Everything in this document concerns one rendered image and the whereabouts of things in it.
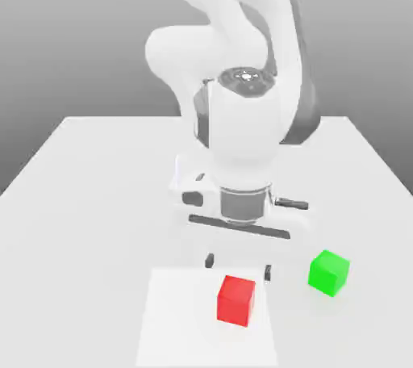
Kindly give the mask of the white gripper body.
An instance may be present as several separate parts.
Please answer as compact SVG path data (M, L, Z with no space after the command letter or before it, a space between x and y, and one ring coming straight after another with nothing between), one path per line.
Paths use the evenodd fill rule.
M214 255L283 255L307 249L307 219L299 214L268 216L255 223L191 213L200 248Z

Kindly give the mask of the small red cube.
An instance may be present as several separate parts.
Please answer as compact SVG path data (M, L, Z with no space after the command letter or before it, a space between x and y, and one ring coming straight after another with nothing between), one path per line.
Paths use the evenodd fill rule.
M247 328L254 307L256 282L226 275L217 295L217 320Z

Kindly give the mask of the small green cube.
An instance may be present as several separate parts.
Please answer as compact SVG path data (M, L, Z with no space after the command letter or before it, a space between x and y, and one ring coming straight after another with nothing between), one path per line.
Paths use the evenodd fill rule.
M323 250L310 264L308 284L325 295L335 297L345 285L350 261Z

